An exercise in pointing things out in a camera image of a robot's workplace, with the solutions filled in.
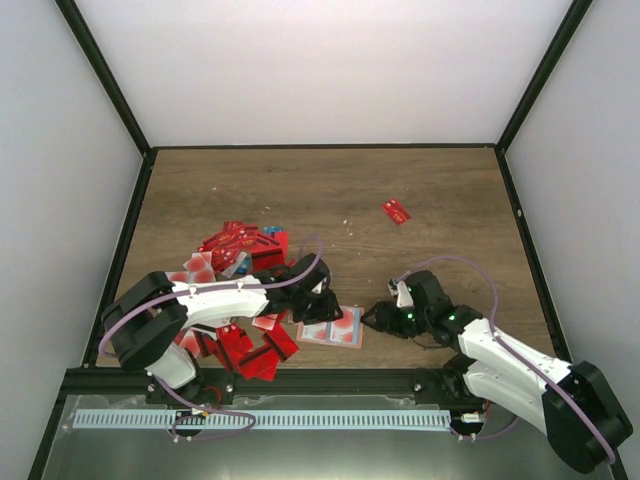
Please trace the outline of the white card red circles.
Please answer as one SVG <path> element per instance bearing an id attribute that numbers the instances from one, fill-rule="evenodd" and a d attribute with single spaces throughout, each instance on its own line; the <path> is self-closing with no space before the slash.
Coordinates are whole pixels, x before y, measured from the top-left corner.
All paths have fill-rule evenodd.
<path id="1" fill-rule="evenodd" d="M 342 346 L 355 346 L 360 336 L 361 312 L 353 307 L 343 307 L 342 312 L 343 316 L 331 323 L 329 341 Z"/>

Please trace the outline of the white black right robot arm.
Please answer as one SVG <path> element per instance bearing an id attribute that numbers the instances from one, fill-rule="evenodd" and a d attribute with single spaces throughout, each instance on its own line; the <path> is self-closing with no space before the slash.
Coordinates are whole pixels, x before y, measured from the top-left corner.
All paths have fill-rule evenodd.
<path id="1" fill-rule="evenodd" d="M 377 302 L 363 323 L 402 339 L 428 334 L 456 351 L 460 367 L 444 378 L 451 400 L 475 396 L 503 407 L 544 434 L 579 473 L 615 462 L 633 426 L 598 367 L 571 364 L 511 337 L 480 312 L 454 304 L 429 270 L 393 279 L 389 289 L 391 300 Z"/>

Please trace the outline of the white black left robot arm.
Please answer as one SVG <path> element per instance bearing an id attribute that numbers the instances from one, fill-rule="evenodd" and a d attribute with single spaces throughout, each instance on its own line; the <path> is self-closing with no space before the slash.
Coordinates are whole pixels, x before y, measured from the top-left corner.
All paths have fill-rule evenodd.
<path id="1" fill-rule="evenodd" d="M 217 330 L 234 317 L 284 312 L 305 325 L 333 322 L 343 312 L 330 283 L 330 270 L 317 254 L 213 283 L 174 282 L 152 272 L 102 313 L 99 352 L 111 346 L 123 370 L 144 369 L 178 401 L 191 404 L 203 395 L 205 381 L 193 354 L 174 342 L 181 331 Z"/>

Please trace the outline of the pile of red cards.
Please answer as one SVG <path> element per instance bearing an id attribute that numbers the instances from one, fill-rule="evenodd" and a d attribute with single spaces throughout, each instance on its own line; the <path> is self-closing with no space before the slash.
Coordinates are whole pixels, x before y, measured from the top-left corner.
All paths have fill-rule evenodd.
<path id="1" fill-rule="evenodd" d="M 268 343 L 256 350 L 246 332 L 231 325 L 233 317 L 266 317 L 275 324 L 277 315 L 266 312 L 271 291 L 262 287 L 255 274 L 227 278 L 216 290 L 209 288 L 216 283 L 216 274 L 224 274 L 247 255 L 255 260 L 269 253 L 282 260 L 287 244 L 280 244 L 280 237 L 287 235 L 271 237 L 255 225 L 227 222 L 192 254 L 183 271 L 166 274 L 174 292 L 196 291 L 178 299 L 187 307 L 188 319 L 158 363 L 158 374 L 169 387 L 181 388 L 196 378 L 193 358 L 197 355 L 214 355 L 226 370 L 238 371 L 247 379 L 275 377 L 282 361 L 275 350 Z"/>

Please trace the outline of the blue card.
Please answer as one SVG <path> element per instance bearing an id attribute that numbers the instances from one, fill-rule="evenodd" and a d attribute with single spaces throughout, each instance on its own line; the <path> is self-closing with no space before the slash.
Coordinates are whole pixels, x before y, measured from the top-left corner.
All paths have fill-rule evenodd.
<path id="1" fill-rule="evenodd" d="M 281 226 L 267 226 L 263 228 L 263 233 L 267 236 L 275 237 L 279 232 L 283 232 L 284 228 Z"/>

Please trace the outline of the lone red VIP card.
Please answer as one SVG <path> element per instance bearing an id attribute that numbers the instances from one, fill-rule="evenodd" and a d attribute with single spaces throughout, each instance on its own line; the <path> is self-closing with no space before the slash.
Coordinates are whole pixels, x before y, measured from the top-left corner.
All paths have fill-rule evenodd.
<path id="1" fill-rule="evenodd" d="M 409 212 L 395 198 L 383 202 L 381 209 L 395 225 L 402 225 L 411 219 Z"/>

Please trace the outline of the black enclosure frame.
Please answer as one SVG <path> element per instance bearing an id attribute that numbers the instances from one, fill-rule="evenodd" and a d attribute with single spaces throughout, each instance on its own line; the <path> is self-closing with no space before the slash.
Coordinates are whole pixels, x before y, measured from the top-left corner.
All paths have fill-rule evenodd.
<path id="1" fill-rule="evenodd" d="M 106 285 L 99 302 L 99 307 L 103 309 L 109 302 L 115 299 L 116 286 L 124 270 L 126 255 L 133 238 L 134 227 L 139 219 L 143 197 L 146 194 L 151 179 L 152 167 L 155 164 L 161 148 L 158 146 L 152 147 L 147 141 L 77 3 L 74 1 L 58 1 L 56 5 L 142 155 L 139 174 L 116 245 Z M 487 148 L 494 150 L 532 274 L 534 286 L 542 307 L 551 343 L 555 353 L 563 360 L 569 360 L 571 358 L 569 346 L 562 331 L 553 300 L 551 299 L 551 293 L 531 237 L 525 214 L 521 209 L 518 192 L 507 164 L 506 152 L 512 145 L 531 110 L 536 105 L 543 88 L 546 86 L 557 64 L 560 62 L 562 55 L 591 5 L 591 0 L 574 0 L 571 2 L 498 142 L 496 144 L 487 143 L 485 145 Z M 54 433 L 55 430 L 61 426 L 63 406 L 69 396 L 89 393 L 117 395 L 139 393 L 141 391 L 142 375 L 140 373 L 119 373 L 115 368 L 99 369 L 96 366 L 98 341 L 102 339 L 102 336 L 101 321 L 96 319 L 83 355 L 82 365 L 65 372 L 54 408 L 31 467 L 28 476 L 29 480 L 42 479 L 44 477 L 45 467 L 50 460 L 54 445 Z"/>

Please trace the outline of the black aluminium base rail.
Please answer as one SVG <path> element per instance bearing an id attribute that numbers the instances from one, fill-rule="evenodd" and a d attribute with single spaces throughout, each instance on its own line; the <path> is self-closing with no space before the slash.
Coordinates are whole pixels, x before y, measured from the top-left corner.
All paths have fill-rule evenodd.
<path id="1" fill-rule="evenodd" d="M 158 381 L 143 372 L 117 368 L 69 369 L 63 395 L 144 395 L 155 404 L 177 404 Z M 485 400 L 475 397 L 447 369 L 279 369 L 273 380 L 245 379 L 221 368 L 205 368 L 193 386 L 178 390 L 196 404 L 260 396 L 387 396 L 410 398 L 418 405 L 476 410 Z"/>

